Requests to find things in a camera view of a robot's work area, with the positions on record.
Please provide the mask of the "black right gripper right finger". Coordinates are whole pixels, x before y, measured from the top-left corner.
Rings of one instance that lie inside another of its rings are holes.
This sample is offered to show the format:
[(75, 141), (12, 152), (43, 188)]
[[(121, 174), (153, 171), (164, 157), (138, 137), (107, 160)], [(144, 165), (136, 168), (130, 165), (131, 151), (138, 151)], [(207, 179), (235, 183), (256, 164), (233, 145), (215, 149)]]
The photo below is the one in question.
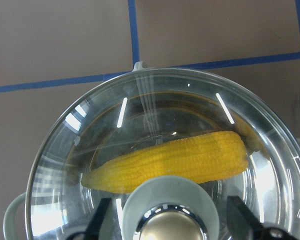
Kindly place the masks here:
[(233, 240), (260, 240), (264, 229), (238, 196), (227, 197), (226, 225)]

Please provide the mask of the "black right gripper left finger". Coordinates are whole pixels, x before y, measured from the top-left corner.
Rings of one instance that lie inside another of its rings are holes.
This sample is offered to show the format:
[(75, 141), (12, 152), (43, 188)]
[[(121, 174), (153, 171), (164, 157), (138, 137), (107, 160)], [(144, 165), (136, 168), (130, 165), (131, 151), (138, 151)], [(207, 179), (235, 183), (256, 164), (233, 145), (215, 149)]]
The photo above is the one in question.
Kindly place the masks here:
[(102, 224), (105, 221), (107, 211), (112, 203), (111, 198), (102, 198), (99, 202), (96, 211), (87, 225), (85, 230), (85, 240), (98, 240), (102, 228)]

